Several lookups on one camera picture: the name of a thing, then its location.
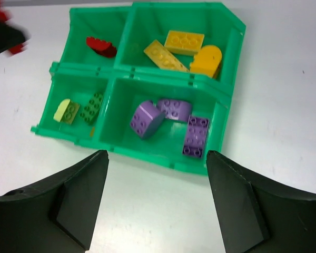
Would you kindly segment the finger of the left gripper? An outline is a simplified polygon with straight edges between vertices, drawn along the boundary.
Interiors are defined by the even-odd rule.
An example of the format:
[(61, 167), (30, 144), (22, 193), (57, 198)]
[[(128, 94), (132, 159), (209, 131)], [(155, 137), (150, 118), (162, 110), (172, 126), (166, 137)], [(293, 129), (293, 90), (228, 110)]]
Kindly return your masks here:
[(5, 51), (11, 55), (20, 53), (24, 51), (25, 42), (26, 35), (21, 29), (0, 21), (0, 54)]

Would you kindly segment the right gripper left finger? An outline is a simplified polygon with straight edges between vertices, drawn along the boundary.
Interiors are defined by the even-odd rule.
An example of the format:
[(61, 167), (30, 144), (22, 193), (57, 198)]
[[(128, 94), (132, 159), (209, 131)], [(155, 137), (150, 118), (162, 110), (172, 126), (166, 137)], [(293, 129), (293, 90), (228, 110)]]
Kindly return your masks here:
[(0, 196), (0, 252), (88, 251), (108, 163), (107, 151), (98, 150)]

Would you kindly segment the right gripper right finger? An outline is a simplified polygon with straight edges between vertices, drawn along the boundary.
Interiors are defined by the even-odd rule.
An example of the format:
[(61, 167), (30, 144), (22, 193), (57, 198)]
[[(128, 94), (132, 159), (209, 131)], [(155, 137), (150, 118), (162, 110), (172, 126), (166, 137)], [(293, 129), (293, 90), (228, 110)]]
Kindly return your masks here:
[(206, 166), (226, 252), (316, 252), (316, 193), (217, 151), (208, 152)]

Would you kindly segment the red square lego brick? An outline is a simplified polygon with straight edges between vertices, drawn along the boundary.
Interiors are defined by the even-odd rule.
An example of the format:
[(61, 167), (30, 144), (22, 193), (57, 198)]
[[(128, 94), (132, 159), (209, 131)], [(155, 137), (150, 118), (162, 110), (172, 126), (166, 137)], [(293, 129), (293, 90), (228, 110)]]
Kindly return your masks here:
[(8, 12), (0, 7), (0, 54), (8, 51), (10, 55), (15, 55), (24, 51), (28, 38), (20, 27), (9, 25), (8, 20)]

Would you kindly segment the light green lego brick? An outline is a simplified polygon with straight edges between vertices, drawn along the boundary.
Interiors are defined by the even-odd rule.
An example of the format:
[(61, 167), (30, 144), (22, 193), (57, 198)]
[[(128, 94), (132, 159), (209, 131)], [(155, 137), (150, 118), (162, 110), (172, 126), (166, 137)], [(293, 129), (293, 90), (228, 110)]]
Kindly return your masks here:
[(70, 99), (64, 99), (58, 106), (53, 119), (57, 122), (61, 121), (68, 121), (71, 118), (71, 113), (68, 110), (68, 107), (70, 105), (71, 100)]

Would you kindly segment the purple half-round lego brick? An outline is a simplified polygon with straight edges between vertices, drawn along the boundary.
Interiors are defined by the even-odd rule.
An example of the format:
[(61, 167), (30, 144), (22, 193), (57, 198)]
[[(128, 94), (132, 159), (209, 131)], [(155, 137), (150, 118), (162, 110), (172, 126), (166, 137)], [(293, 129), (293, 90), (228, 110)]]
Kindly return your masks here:
[(182, 154), (194, 158), (202, 158), (209, 129), (208, 118), (190, 115), (183, 144)]

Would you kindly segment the lime square lego brick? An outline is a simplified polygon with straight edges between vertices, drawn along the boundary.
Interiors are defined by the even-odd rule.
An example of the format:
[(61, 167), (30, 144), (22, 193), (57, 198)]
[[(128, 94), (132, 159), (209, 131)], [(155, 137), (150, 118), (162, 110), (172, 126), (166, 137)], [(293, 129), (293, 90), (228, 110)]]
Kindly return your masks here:
[(78, 103), (70, 102), (64, 111), (61, 121), (66, 124), (72, 124), (79, 108), (80, 108), (80, 105)]

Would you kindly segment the red arch lego brick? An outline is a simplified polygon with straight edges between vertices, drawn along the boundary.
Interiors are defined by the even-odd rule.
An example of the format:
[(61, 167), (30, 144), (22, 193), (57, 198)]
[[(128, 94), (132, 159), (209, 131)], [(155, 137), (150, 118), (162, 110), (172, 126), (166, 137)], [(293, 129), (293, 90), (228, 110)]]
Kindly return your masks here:
[(117, 49), (111, 42), (99, 38), (87, 37), (86, 45), (98, 55), (106, 58), (114, 58), (117, 54)]

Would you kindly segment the green lego plate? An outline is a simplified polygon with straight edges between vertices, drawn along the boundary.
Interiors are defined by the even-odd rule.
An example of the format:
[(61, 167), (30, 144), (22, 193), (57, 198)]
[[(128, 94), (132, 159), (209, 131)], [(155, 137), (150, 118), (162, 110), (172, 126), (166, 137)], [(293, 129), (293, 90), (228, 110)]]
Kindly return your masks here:
[(89, 99), (87, 105), (83, 107), (83, 111), (79, 114), (79, 116), (84, 120), (85, 123), (91, 125), (94, 123), (96, 117), (99, 114), (101, 105), (103, 102), (103, 94), (100, 92), (96, 92)]

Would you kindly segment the purple flower lego brick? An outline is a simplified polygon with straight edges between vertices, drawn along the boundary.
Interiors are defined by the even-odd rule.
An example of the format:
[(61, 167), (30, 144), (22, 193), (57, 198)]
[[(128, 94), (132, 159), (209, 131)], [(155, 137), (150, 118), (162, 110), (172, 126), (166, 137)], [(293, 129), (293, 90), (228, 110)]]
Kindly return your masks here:
[(165, 114), (151, 100), (142, 102), (135, 110), (130, 127), (141, 138), (152, 136), (165, 119)]

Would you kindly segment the purple curved lego brick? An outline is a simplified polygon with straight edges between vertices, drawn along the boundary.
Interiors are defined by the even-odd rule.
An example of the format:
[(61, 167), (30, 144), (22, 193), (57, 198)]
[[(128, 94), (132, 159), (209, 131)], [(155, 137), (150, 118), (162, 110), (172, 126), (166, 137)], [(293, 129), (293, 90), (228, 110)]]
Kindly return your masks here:
[(160, 99), (156, 106), (166, 119), (180, 122), (188, 122), (192, 112), (192, 104), (183, 100)]

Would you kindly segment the yellow lego plate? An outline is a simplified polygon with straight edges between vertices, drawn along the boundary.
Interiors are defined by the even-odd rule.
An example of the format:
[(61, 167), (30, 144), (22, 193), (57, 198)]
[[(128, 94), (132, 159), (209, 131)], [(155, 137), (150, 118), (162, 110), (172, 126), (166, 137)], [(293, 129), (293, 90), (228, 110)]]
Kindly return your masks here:
[(144, 49), (145, 55), (160, 69), (189, 72), (189, 70), (158, 40)]

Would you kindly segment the orange lego brick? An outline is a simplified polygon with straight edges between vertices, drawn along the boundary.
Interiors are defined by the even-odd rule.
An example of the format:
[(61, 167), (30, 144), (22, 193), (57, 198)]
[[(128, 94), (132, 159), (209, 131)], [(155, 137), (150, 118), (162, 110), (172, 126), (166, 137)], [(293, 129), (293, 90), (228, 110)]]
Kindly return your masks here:
[(216, 78), (222, 61), (222, 52), (215, 45), (206, 45), (194, 55), (190, 72)]

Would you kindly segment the pale yellow lego brick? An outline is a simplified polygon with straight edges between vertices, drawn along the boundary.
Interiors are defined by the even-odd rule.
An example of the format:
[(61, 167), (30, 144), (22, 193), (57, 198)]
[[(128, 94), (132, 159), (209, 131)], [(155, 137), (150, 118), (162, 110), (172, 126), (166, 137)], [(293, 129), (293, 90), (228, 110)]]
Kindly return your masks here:
[(193, 56), (201, 49), (204, 38), (204, 34), (170, 30), (164, 47), (175, 54)]

